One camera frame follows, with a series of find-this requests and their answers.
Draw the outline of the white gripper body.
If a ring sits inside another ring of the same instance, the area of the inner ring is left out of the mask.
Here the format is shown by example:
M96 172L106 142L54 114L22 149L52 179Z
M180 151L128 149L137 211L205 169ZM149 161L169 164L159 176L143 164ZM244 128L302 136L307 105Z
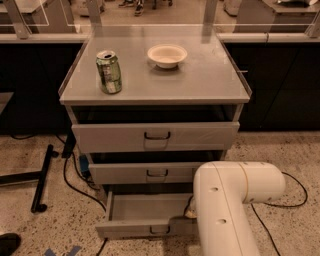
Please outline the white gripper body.
M196 203L195 203L195 198L191 197L188 201L187 209L194 211L196 209Z

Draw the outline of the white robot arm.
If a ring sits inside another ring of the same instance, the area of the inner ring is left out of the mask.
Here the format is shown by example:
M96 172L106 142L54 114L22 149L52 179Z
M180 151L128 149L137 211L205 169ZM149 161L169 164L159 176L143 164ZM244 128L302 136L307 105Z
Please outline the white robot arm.
M194 175L195 210L203 256L260 256L244 205L279 199L282 172L265 162L212 161Z

